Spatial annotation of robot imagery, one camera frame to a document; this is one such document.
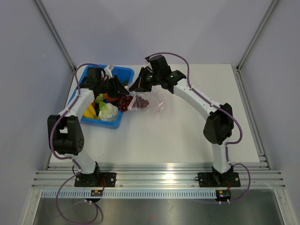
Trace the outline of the purple grape bunch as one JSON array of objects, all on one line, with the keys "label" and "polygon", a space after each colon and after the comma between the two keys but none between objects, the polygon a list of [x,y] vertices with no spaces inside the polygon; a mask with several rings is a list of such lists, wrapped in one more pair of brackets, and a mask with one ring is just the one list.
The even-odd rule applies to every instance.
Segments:
[{"label": "purple grape bunch", "polygon": [[123,113],[127,111],[139,111],[146,109],[149,105],[149,101],[141,96],[127,95],[120,99],[118,103],[118,109]]}]

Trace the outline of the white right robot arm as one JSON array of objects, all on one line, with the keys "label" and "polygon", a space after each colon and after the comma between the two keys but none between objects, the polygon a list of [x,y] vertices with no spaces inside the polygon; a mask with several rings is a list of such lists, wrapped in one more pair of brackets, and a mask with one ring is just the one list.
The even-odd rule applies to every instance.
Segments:
[{"label": "white right robot arm", "polygon": [[172,70],[165,53],[158,52],[146,57],[148,65],[141,68],[136,81],[130,86],[130,92],[151,92],[153,86],[161,86],[170,93],[182,98],[196,109],[204,118],[203,135],[211,143],[213,150],[213,181],[223,186],[229,181],[225,142],[232,135],[233,113],[229,104],[221,105],[194,88],[189,74]]}]

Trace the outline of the clear zip top bag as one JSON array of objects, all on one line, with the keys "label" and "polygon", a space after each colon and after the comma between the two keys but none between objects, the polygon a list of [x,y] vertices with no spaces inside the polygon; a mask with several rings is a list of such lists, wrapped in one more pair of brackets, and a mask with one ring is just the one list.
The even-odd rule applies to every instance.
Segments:
[{"label": "clear zip top bag", "polygon": [[129,111],[155,112],[158,113],[165,108],[163,95],[156,90],[152,92],[131,92],[132,100],[129,103]]}]

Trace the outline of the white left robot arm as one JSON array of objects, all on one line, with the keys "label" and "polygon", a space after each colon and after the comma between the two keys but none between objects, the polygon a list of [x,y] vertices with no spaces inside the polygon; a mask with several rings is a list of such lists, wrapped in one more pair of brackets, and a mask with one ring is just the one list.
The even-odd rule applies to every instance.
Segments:
[{"label": "white left robot arm", "polygon": [[84,135],[80,120],[88,106],[100,94],[112,98],[122,97],[129,92],[117,76],[112,75],[113,68],[102,68],[97,64],[85,64],[87,75],[82,81],[76,81],[75,96],[57,115],[47,119],[49,147],[59,160],[70,160],[78,168],[75,180],[86,186],[97,186],[103,176],[99,165],[84,148]]}]

